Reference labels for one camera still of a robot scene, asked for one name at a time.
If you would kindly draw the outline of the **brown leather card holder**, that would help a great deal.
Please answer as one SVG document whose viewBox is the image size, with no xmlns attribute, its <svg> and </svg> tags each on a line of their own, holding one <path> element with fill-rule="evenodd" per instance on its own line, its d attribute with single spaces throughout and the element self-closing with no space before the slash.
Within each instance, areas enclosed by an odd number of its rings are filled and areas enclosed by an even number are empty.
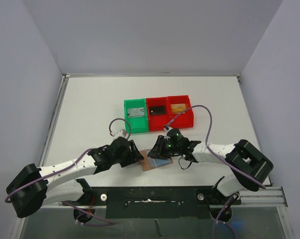
<svg viewBox="0 0 300 239">
<path fill-rule="evenodd" d="M 144 157 L 144 159 L 141 160 L 140 163 L 142 167 L 142 171 L 153 170 L 173 163 L 172 158 L 156 159 L 156 158 L 148 157 L 147 154 L 149 151 L 150 151 L 149 149 L 140 151 L 141 155 Z"/>
</svg>

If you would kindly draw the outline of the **blue credit card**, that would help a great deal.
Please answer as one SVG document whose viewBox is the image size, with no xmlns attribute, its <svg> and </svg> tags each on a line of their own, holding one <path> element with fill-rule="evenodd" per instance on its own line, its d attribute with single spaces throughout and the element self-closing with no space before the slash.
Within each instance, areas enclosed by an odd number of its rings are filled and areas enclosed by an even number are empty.
<svg viewBox="0 0 300 239">
<path fill-rule="evenodd" d="M 161 167 L 173 162 L 170 158 L 158 159 L 158 158 L 151 158 L 151 157 L 148 158 L 148 161 L 151 168 Z"/>
</svg>

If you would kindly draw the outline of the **red plastic double bin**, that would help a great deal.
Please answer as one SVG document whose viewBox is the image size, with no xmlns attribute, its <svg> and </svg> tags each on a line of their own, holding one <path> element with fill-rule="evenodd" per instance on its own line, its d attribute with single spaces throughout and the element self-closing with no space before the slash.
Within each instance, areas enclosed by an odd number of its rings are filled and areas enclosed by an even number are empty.
<svg viewBox="0 0 300 239">
<path fill-rule="evenodd" d="M 178 95 L 178 96 L 167 96 L 167 97 L 156 97 L 156 98 L 146 98 L 146 106 L 148 111 L 148 126 L 149 131 L 162 131 L 164 125 L 166 125 L 170 120 L 172 120 L 177 114 L 171 112 L 171 104 L 181 104 L 185 103 L 187 108 L 191 106 L 191 101 L 188 95 Z M 151 116 L 149 114 L 149 107 L 151 106 L 164 106 L 166 109 L 165 115 Z M 171 127 L 176 128 L 191 128 L 194 126 L 194 113 L 193 110 L 188 110 L 184 114 L 181 114 L 177 119 L 175 119 Z"/>
</svg>

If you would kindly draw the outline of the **green plastic bin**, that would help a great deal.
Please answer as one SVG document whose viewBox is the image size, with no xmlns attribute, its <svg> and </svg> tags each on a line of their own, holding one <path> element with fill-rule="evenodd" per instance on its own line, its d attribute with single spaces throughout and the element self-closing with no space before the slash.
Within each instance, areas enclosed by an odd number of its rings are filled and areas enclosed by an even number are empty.
<svg viewBox="0 0 300 239">
<path fill-rule="evenodd" d="M 125 128 L 129 133 L 144 133 L 149 131 L 146 99 L 124 100 L 124 119 L 129 123 Z"/>
</svg>

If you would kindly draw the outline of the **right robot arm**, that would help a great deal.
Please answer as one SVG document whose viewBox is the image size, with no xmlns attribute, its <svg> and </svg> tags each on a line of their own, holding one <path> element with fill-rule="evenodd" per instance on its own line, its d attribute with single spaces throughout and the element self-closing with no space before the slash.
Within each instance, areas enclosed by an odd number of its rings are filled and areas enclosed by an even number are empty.
<svg viewBox="0 0 300 239">
<path fill-rule="evenodd" d="M 225 164 L 232 174 L 215 185 L 216 190 L 225 197 L 243 189 L 253 192 L 265 189 L 264 182 L 274 168 L 273 163 L 245 139 L 234 144 L 209 144 L 189 140 L 178 128 L 171 128 L 165 135 L 158 136 L 147 156 L 156 159 L 179 156 L 191 163 Z"/>
</svg>

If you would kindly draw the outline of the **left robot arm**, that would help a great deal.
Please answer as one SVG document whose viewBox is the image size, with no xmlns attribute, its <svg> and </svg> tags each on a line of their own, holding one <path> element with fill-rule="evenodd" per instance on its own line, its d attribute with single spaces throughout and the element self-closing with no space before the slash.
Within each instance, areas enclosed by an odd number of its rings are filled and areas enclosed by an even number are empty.
<svg viewBox="0 0 300 239">
<path fill-rule="evenodd" d="M 143 159 L 134 141 L 120 136 L 110 145 L 89 148 L 77 159 L 64 163 L 43 167 L 28 164 L 7 186 L 5 202 L 12 204 L 18 218 L 26 218 L 52 203 L 71 201 L 88 205 L 95 194 L 85 176 Z"/>
</svg>

